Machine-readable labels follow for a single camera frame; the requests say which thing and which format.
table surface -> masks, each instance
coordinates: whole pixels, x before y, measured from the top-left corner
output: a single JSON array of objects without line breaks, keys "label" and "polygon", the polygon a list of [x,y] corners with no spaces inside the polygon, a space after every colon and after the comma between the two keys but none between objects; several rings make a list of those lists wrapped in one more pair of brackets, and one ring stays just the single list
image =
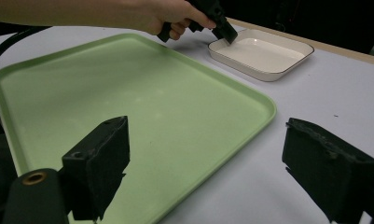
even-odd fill
[{"label": "table surface", "polygon": [[[138,33],[161,43],[155,36],[131,30],[52,27],[10,48],[0,58],[0,68],[122,33]],[[5,39],[0,36],[0,43]],[[363,59],[357,60],[353,52],[318,44],[314,54],[290,73],[263,82],[212,59],[207,46],[213,41],[208,30],[187,31],[180,40],[164,45],[262,91],[277,104],[278,113],[262,133],[160,223],[328,223],[285,170],[281,160],[285,123],[289,118],[316,123],[374,157],[374,63],[369,56],[359,55]],[[362,223],[368,222],[364,215]]]}]

dark background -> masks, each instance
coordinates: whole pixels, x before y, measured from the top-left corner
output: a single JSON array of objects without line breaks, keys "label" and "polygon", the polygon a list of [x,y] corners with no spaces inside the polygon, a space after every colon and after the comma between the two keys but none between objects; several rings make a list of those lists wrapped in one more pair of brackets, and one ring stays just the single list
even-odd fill
[{"label": "dark background", "polygon": [[219,0],[227,17],[369,53],[374,0]]}]

white ceramic dish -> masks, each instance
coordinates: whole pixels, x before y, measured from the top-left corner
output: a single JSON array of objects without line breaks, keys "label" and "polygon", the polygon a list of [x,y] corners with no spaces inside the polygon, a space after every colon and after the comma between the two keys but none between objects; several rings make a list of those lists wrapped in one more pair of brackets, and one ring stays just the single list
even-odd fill
[{"label": "white ceramic dish", "polygon": [[259,30],[242,30],[230,45],[225,39],[209,45],[211,56],[262,81],[275,81],[314,52],[308,44]]}]

green tray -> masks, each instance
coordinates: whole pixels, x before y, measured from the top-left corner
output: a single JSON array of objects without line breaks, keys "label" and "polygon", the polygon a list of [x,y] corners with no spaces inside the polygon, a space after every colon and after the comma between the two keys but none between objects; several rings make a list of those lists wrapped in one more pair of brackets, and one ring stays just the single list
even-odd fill
[{"label": "green tray", "polygon": [[0,70],[0,114],[19,174],[60,169],[99,123],[129,117],[131,163],[103,223],[159,221],[275,113],[262,93],[134,34]]}]

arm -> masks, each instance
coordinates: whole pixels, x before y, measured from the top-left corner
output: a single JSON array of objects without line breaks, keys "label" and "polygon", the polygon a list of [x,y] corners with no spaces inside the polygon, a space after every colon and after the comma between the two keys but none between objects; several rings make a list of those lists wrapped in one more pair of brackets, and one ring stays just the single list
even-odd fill
[{"label": "arm", "polygon": [[159,34],[165,21],[178,39],[196,21],[215,23],[185,0],[0,0],[0,21],[25,25],[117,27]]}]

